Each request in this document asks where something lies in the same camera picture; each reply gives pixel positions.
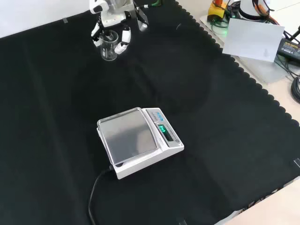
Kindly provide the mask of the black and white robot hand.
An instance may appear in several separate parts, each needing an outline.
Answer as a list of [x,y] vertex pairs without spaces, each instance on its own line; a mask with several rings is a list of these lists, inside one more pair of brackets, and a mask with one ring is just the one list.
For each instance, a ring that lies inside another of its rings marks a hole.
[[140,31],[148,28],[149,22],[144,8],[150,8],[151,4],[137,5],[134,0],[90,0],[90,12],[99,14],[97,22],[91,31],[91,38],[95,47],[100,47],[107,40],[111,40],[113,28],[121,26],[121,41],[113,48],[117,55],[126,51],[131,41],[131,28],[128,22],[131,19],[137,21]]

